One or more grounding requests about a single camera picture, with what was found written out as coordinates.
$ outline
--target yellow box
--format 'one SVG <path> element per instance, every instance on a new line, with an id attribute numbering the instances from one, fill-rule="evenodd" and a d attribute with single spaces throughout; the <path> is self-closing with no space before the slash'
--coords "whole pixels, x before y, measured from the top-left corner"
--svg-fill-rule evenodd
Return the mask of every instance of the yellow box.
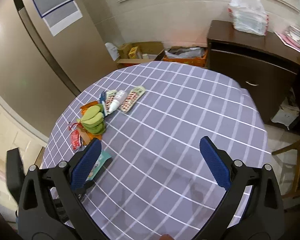
<path id="1" fill-rule="evenodd" d="M 141 51 L 138 46 L 133 47 L 129 52 L 129 58 L 142 58 Z"/>

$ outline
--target drawer handle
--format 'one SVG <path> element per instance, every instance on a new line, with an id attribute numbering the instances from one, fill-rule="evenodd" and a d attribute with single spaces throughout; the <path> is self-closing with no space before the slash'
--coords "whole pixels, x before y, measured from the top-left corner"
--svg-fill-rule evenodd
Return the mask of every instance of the drawer handle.
<path id="1" fill-rule="evenodd" d="M 253 86 L 253 87 L 257 87 L 258 86 L 258 84 L 251 84 L 250 82 L 248 82 L 248 81 L 246 81 L 246 83 L 248 84 L 248 85 L 251 85 L 251 86 Z"/>

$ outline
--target round table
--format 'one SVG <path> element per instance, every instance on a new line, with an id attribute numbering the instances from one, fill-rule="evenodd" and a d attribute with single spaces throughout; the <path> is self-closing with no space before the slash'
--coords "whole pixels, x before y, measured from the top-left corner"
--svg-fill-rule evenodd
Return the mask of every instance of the round table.
<path id="1" fill-rule="evenodd" d="M 225 193 L 199 152 L 203 136 L 247 166 L 271 161 L 248 91 L 227 76 L 164 61 L 116 70 L 83 91 L 57 120 L 43 168 L 73 156 L 68 123 L 81 117 L 80 106 L 103 90 L 139 85 L 146 93 L 127 114 L 105 118 L 102 147 L 113 161 L 83 205 L 111 240 L 155 240 L 162 234 L 191 239 Z M 239 222 L 249 192 L 247 187 L 230 225 Z"/>

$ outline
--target orange crate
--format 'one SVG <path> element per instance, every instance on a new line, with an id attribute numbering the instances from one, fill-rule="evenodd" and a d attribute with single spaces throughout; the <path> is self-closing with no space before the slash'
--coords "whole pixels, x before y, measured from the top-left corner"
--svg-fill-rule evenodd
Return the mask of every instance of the orange crate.
<path id="1" fill-rule="evenodd" d="M 200 57 L 196 57 L 196 58 L 167 58 L 166 55 L 164 55 L 162 57 L 162 61 L 169 61 L 169 62 L 178 62 L 178 63 L 182 63 L 182 64 L 188 64 L 188 65 L 192 65 L 192 66 L 197 66 L 197 67 L 204 67 L 206 64 L 206 59 L 207 59 L 207 52 L 208 50 L 206 49 L 204 55 L 200 58 Z"/>

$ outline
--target refrigerator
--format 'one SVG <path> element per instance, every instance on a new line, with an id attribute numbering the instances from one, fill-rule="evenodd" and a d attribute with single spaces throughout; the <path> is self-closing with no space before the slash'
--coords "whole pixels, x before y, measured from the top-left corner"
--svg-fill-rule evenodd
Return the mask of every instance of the refrigerator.
<path id="1" fill-rule="evenodd" d="M 0 96 L 47 137 L 76 96 L 117 69 L 81 0 L 51 4 L 0 0 Z"/>

